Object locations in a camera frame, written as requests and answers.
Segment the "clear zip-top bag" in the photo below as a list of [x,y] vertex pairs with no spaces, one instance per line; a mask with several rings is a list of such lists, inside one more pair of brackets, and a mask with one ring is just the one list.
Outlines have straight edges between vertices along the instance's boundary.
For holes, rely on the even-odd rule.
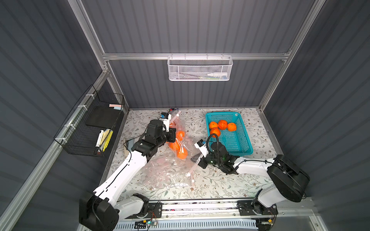
[[185,176],[190,177],[196,168],[198,160],[197,150],[194,145],[194,140],[186,127],[186,121],[183,118],[183,113],[179,109],[171,108],[169,110],[170,128],[175,128],[175,142],[168,143],[168,147],[175,154],[175,160],[179,162],[179,166],[184,169]]
[[153,157],[140,171],[141,183],[149,189],[185,188],[192,184],[194,163],[174,154]]

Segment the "orange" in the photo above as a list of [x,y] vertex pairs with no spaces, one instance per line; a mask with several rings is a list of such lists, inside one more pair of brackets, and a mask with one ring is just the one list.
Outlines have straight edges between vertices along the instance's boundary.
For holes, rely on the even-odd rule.
[[230,132],[234,132],[237,130],[237,125],[235,123],[228,123],[227,130]]
[[218,123],[216,123],[214,121],[211,121],[209,123],[209,130],[212,130],[212,129],[215,129],[215,128],[218,128]]
[[212,128],[211,130],[210,130],[210,135],[217,135],[218,137],[220,137],[220,135],[221,135],[221,132],[220,132],[220,130],[218,129],[218,128]]

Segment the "orange fruit taken out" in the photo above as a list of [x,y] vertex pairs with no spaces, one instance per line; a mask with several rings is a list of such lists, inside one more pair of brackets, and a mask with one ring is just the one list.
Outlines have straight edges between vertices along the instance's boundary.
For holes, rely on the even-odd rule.
[[226,120],[220,120],[218,122],[218,128],[219,130],[226,130],[228,127],[228,122]]

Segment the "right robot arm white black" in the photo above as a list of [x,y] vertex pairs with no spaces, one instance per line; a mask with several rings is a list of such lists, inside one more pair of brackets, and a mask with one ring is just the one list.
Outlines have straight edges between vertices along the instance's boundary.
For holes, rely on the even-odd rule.
[[276,204],[284,200],[299,203],[306,198],[310,177],[284,155],[271,159],[250,159],[231,155],[215,134],[206,141],[194,144],[200,151],[192,161],[205,169],[212,165],[226,175],[252,174],[272,180],[272,185],[260,189],[248,204],[239,204],[241,209],[250,208],[258,214],[272,212]]

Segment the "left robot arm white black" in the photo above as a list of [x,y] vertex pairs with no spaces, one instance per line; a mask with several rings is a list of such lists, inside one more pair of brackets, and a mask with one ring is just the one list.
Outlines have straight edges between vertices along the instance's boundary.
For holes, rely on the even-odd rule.
[[176,141],[176,129],[170,128],[170,118],[149,122],[144,137],[132,147],[129,155],[112,175],[93,192],[85,193],[79,201],[79,223],[91,231],[112,231],[117,223],[130,216],[144,217],[149,213],[149,200],[141,194],[119,201],[133,177],[166,142]]

